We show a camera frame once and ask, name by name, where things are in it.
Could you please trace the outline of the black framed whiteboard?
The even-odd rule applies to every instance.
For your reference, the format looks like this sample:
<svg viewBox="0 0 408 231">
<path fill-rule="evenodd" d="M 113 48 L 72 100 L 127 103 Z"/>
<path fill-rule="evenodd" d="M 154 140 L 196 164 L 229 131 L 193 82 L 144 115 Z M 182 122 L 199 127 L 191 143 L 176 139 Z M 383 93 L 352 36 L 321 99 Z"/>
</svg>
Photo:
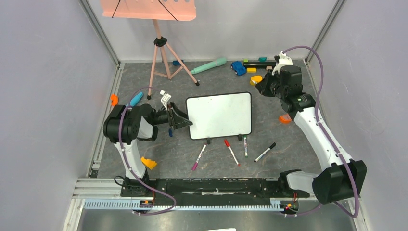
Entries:
<svg viewBox="0 0 408 231">
<path fill-rule="evenodd" d="M 185 101 L 192 140 L 252 133 L 252 95 L 236 92 L 189 97 Z"/>
</svg>

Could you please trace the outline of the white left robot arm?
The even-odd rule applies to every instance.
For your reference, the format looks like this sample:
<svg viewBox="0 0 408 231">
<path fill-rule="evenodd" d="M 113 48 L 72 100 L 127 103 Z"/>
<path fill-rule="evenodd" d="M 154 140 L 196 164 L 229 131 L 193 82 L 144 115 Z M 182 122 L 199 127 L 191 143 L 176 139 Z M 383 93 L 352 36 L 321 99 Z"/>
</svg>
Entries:
<svg viewBox="0 0 408 231">
<path fill-rule="evenodd" d="M 151 183 L 137 141 L 156 141 L 158 125 L 161 124 L 180 129 L 192 126 L 193 122 L 174 102 L 170 102 L 160 110 L 147 103 L 133 107 L 118 104 L 103 124 L 104 136 L 117 148 L 125 166 L 122 187 L 134 190 L 139 196 L 146 196 L 151 191 Z"/>
</svg>

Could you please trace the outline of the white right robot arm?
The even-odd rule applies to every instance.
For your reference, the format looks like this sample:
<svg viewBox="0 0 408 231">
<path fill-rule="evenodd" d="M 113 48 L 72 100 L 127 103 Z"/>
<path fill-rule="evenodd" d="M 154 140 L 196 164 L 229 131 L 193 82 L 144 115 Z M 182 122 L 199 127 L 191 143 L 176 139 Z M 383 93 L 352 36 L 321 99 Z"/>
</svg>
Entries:
<svg viewBox="0 0 408 231">
<path fill-rule="evenodd" d="M 323 120 L 313 96 L 303 92 L 301 68 L 285 65 L 269 70 L 255 87 L 261 95 L 280 100 L 283 110 L 306 136 L 321 167 L 319 174 L 298 169 L 281 173 L 279 193 L 291 196 L 297 190 L 304 191 L 315 195 L 323 205 L 350 198 L 358 204 L 367 166 L 362 160 L 354 160 L 341 147 Z"/>
</svg>

